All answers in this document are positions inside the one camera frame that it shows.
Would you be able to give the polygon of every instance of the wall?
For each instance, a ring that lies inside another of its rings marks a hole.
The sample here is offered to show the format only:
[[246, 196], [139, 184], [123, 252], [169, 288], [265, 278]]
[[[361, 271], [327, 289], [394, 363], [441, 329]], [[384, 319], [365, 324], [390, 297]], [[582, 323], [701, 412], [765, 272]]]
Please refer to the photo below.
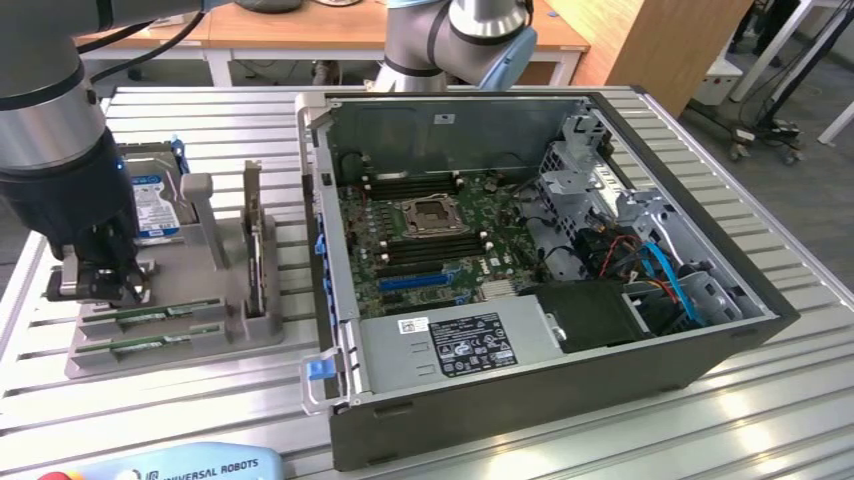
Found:
[[[801, 22], [799, 32], [813, 38], [831, 19], [831, 15], [833, 15], [832, 8], [815, 8], [804, 22]], [[854, 26], [849, 25], [848, 30], [843, 33], [833, 48], [833, 53], [854, 63]]]

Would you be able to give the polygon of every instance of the open computer tower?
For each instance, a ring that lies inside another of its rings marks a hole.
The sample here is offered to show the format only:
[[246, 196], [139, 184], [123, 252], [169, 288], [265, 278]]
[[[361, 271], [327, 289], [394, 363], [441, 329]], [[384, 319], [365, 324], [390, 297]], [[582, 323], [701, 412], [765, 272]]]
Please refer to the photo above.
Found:
[[339, 470], [685, 388], [797, 320], [598, 93], [298, 104], [323, 349], [305, 406]]

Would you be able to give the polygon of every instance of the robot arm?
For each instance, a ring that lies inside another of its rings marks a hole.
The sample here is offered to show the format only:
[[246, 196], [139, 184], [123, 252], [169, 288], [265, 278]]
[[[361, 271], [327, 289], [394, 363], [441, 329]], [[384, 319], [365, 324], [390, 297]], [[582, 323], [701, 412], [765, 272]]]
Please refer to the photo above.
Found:
[[74, 36], [219, 3], [0, 2], [0, 195], [66, 261], [54, 300], [139, 301], [137, 209]]
[[532, 0], [389, 0], [386, 62], [376, 90], [445, 90], [444, 71], [506, 90], [534, 54]]
[[[520, 78], [537, 44], [532, 0], [389, 0], [378, 88], [436, 91], [444, 70], [488, 90]], [[0, 196], [63, 260], [51, 300], [141, 301], [137, 207], [74, 36], [226, 0], [0, 1]]]

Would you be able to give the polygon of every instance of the blue latch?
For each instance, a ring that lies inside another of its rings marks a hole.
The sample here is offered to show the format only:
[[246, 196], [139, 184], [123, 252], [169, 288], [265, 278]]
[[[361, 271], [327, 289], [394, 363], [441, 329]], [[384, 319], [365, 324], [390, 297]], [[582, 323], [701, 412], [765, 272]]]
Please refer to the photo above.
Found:
[[335, 378], [335, 359], [315, 360], [309, 362], [309, 380], [326, 380]]
[[323, 255], [326, 253], [326, 237], [323, 234], [318, 237], [315, 242], [315, 255]]

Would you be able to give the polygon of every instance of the red emergency stop button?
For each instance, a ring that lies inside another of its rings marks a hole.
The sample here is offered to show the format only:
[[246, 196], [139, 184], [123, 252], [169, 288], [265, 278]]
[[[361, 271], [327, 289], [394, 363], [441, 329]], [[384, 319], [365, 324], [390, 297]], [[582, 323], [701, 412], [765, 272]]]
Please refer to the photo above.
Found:
[[51, 472], [39, 477], [39, 480], [83, 480], [79, 473]]
[[67, 474], [63, 472], [51, 472], [39, 477], [39, 480], [74, 480]]

